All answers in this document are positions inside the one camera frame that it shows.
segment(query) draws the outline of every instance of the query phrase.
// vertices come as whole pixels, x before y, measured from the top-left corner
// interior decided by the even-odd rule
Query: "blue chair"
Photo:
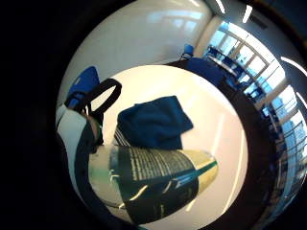
[[[233,72],[236,73],[237,75],[237,79],[242,77],[242,74],[245,73],[246,71],[244,70],[244,68],[240,65],[237,65],[234,69]]]
[[[214,58],[218,58],[219,56],[219,51],[217,49],[215,49],[214,47],[209,47],[207,49],[207,52],[205,53],[205,56],[211,56],[211,57],[214,57]]]
[[[90,66],[83,70],[78,77],[74,80],[71,85],[67,99],[71,97],[69,107],[76,105],[76,103],[82,98],[87,92],[92,90],[99,84],[99,78],[94,66]]]
[[[184,51],[180,57],[180,60],[182,58],[186,58],[186,59],[189,59],[191,58],[194,54],[194,47],[190,44],[184,44]]]
[[[231,67],[231,65],[233,64],[233,60],[228,57],[228,56],[225,56],[223,59],[222,59],[222,63],[228,65],[229,67]]]
[[[200,57],[191,57],[187,63],[186,69],[210,81],[216,87],[219,86],[224,79],[224,73],[219,68]]]
[[[257,87],[256,89],[248,93],[248,98],[250,98],[254,103],[258,102],[260,99],[264,98],[265,96],[266,93],[260,87]]]

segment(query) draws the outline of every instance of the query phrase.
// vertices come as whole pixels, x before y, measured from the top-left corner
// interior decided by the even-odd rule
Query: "window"
[[[256,56],[252,62],[248,65],[247,70],[248,72],[253,75],[254,77],[265,68],[266,63],[263,60]]]
[[[220,50],[224,55],[228,56],[229,53],[235,49],[236,44],[238,45],[238,40],[228,35]]]
[[[224,36],[225,36],[224,32],[217,31],[216,33],[214,33],[213,37],[211,38],[210,45],[213,47],[218,47]]]

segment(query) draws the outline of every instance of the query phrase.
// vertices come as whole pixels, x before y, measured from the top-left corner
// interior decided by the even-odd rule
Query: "office chair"
[[[186,59],[191,58],[194,55],[193,52],[194,52],[194,47],[192,45],[187,44],[187,43],[184,44],[184,51],[179,60],[181,60],[182,58],[186,58]]]
[[[74,106],[80,98],[99,84],[99,77],[94,66],[84,69],[74,80],[67,94],[71,97],[69,106]]]
[[[219,51],[214,47],[209,47],[207,52],[204,54],[205,57],[211,56],[213,58],[219,58]]]
[[[237,79],[241,78],[242,74],[245,73],[244,68],[240,65],[237,65],[237,67],[235,67],[233,71],[236,73]]]
[[[231,65],[233,64],[233,60],[228,57],[228,56],[225,56],[223,59],[222,59],[222,63],[228,65],[229,67],[231,67]]]

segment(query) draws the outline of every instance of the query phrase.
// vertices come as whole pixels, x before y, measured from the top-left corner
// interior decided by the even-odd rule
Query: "desk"
[[[225,71],[227,71],[229,74],[232,74],[234,77],[237,76],[237,74],[226,64],[222,63],[221,60],[216,59],[215,57],[208,56],[210,60],[221,66]]]
[[[105,113],[106,145],[113,140],[120,111],[134,104],[176,95],[194,125],[181,135],[183,148],[209,150],[219,165],[216,179],[195,202],[166,218],[141,226],[150,230],[165,229],[165,226],[170,230],[200,229],[216,220],[239,194],[248,166],[246,135],[231,103],[209,81],[173,66],[144,65],[120,72],[113,78],[123,87],[119,99]]]

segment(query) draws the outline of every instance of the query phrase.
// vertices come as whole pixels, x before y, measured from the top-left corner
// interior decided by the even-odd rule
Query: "room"
[[[218,203],[212,202],[208,214],[189,222],[184,218],[186,212],[189,215],[200,212],[202,202],[196,201],[189,205],[189,211],[188,207],[180,210],[181,216],[174,214],[142,225],[146,229],[158,229],[165,224],[168,229],[179,226],[183,229],[187,227],[184,224],[194,229],[202,226],[223,229],[226,222],[236,222],[240,213],[248,213],[248,217],[238,228],[262,229],[291,204],[305,180],[305,62],[283,31],[261,12],[247,6],[242,1],[230,0],[133,1],[99,23],[84,38],[65,68],[57,107],[66,99],[76,77],[89,66],[95,66],[99,81],[104,81],[136,67],[164,65],[202,76],[212,83],[207,91],[220,91],[227,98],[224,107],[230,112],[225,113],[225,118],[212,120],[215,121],[213,137],[219,133],[230,135],[236,129],[236,122],[242,122],[238,131],[232,132],[238,139],[235,148],[244,150],[247,157],[242,158],[244,167],[231,170],[232,184],[228,191],[231,195],[221,207],[212,211]],[[184,44],[192,47],[190,55],[184,54]],[[234,72],[237,66],[243,68],[244,74],[238,76]],[[214,75],[221,75],[219,80],[206,74],[209,68],[220,73]],[[135,88],[141,86],[137,84],[139,80],[128,82],[135,84]],[[143,83],[150,88],[154,79]],[[237,113],[236,122],[227,120],[232,119],[233,109]],[[229,130],[219,126],[224,120],[229,123]],[[226,148],[225,142],[215,140],[210,140],[211,151]],[[241,162],[239,154],[238,157],[235,163]]]

